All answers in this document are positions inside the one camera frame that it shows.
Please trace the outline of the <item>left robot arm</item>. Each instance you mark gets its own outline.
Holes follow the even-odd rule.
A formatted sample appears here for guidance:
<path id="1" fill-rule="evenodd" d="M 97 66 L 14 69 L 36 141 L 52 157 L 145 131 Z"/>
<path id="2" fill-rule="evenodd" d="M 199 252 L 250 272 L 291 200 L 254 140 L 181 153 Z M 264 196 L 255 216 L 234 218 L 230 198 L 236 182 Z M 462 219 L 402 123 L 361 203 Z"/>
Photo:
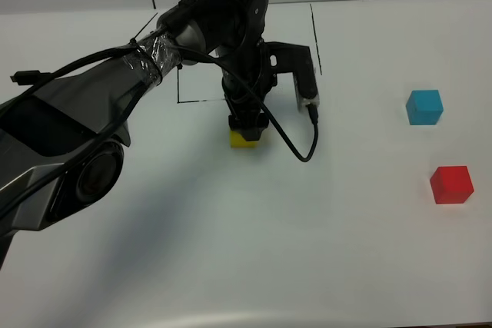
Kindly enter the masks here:
<path id="1" fill-rule="evenodd" d="M 174 68 L 212 51 L 239 69 L 258 53 L 268 0 L 181 0 L 155 29 L 52 73 L 1 106 L 1 253 L 21 230 L 43 230 L 102 199 L 131 143 L 127 120 Z"/>

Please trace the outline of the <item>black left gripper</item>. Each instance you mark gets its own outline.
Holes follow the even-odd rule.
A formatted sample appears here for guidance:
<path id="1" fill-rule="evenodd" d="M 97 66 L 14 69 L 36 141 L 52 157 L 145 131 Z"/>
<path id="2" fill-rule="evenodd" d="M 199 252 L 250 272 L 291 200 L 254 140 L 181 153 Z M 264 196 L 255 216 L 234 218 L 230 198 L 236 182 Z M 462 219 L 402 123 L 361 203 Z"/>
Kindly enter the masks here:
<path id="1" fill-rule="evenodd" d="M 237 49 L 230 45 L 219 47 L 219 61 L 224 64 L 221 84 L 229 109 L 228 125 L 246 141 L 259 141 L 273 118 L 264 105 L 273 87 L 268 57 L 263 38 Z"/>

